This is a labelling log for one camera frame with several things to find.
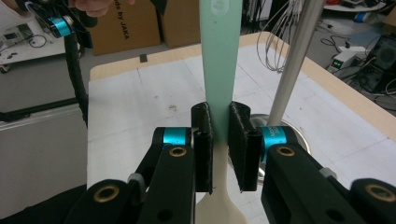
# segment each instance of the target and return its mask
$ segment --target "metal pole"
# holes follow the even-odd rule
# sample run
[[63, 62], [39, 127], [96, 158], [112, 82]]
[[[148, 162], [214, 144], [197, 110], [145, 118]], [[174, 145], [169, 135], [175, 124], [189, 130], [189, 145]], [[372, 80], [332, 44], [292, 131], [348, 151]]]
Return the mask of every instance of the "metal pole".
[[324, 3], [324, 0], [305, 0], [304, 2], [302, 17], [291, 42], [285, 70], [276, 91], [267, 126], [279, 125], [282, 120]]

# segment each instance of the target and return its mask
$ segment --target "white table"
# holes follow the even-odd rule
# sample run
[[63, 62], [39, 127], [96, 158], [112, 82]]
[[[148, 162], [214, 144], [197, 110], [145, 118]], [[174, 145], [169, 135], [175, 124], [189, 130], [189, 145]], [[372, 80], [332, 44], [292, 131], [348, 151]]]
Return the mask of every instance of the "white table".
[[[256, 39], [241, 38], [233, 99], [265, 114], [280, 74], [262, 66]], [[108, 178], [126, 181], [148, 150], [155, 127], [190, 126], [191, 107], [205, 100], [200, 53], [198, 45], [149, 55], [148, 63], [130, 59], [92, 69], [88, 186]], [[346, 187], [361, 177], [396, 185], [396, 118], [310, 60], [304, 61], [284, 120], [304, 134], [314, 158]], [[228, 184], [249, 223], [265, 223], [261, 188], [240, 194], [231, 167]]]

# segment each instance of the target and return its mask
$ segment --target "floor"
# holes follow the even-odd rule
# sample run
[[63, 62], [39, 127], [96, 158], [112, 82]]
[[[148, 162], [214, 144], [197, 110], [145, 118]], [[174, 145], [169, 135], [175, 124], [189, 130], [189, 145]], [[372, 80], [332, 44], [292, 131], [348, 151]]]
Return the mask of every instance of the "floor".
[[[368, 30], [356, 28], [351, 35], [369, 34]], [[334, 47], [320, 43], [321, 38], [329, 38], [331, 34], [318, 28], [307, 53], [323, 67], [336, 54]], [[361, 37], [355, 38], [356, 42], [358, 40], [362, 41]], [[88, 87], [90, 69], [98, 64], [167, 49], [165, 44], [161, 44], [103, 56], [93, 56], [87, 50], [80, 60], [85, 87]], [[14, 63], [7, 74], [0, 76], [1, 112], [73, 96], [63, 55]], [[86, 183], [87, 130], [78, 110], [71, 110], [56, 119], [0, 130], [0, 179], [3, 180], [0, 183], [0, 218]]]

